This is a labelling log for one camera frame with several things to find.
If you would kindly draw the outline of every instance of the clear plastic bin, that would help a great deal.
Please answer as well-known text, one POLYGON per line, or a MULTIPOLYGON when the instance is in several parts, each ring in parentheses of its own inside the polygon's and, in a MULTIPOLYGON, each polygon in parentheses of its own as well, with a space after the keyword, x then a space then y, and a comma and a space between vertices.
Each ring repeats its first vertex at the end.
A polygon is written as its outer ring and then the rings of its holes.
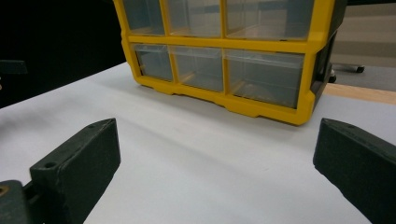
POLYGON ((173 80, 168 49, 165 45, 134 45, 142 76, 173 80))
POLYGON ((306 39, 314 0, 227 0, 227 37, 306 39))
POLYGON ((158 0, 123 0, 123 4, 133 35, 164 35, 158 0))
POLYGON ((210 91, 223 91, 221 49, 170 48, 175 55, 181 83, 210 91))
POLYGON ((304 55, 225 50, 233 95, 296 108, 304 55))
POLYGON ((171 35, 220 36, 219 0, 167 0, 171 35))

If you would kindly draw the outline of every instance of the dark background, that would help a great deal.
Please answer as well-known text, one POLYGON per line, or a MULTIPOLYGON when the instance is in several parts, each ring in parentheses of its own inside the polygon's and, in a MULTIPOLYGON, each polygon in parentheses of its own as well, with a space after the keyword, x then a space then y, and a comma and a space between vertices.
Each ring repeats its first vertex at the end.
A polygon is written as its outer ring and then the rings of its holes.
POLYGON ((28 73, 0 74, 0 108, 125 62, 120 42, 112 1, 1 1, 0 60, 28 73))

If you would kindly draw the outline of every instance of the storage organizer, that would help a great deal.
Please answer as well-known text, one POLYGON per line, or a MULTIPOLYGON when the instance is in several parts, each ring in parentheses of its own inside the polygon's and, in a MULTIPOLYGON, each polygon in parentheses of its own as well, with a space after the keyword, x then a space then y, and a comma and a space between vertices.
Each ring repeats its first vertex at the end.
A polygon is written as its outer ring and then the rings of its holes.
POLYGON ((251 117, 309 120, 347 0, 114 0, 134 79, 251 117))

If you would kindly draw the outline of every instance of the white table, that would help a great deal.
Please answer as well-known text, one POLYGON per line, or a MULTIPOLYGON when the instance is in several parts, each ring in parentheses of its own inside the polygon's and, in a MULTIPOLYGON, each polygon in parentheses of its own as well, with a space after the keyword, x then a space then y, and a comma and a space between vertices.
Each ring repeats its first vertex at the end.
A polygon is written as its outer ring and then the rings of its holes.
POLYGON ((0 180, 116 118, 121 165, 86 223, 369 223, 312 163, 322 118, 396 145, 396 106, 323 95, 300 127, 137 85, 126 63, 0 109, 0 180))

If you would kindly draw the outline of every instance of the wooden edge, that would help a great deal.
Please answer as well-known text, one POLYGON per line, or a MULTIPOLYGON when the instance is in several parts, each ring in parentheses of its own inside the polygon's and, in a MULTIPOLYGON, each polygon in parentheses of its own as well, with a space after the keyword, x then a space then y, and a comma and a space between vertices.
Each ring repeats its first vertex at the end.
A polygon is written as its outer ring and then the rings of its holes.
POLYGON ((396 91, 381 91, 329 83, 326 85, 323 93, 327 95, 396 105, 396 91))

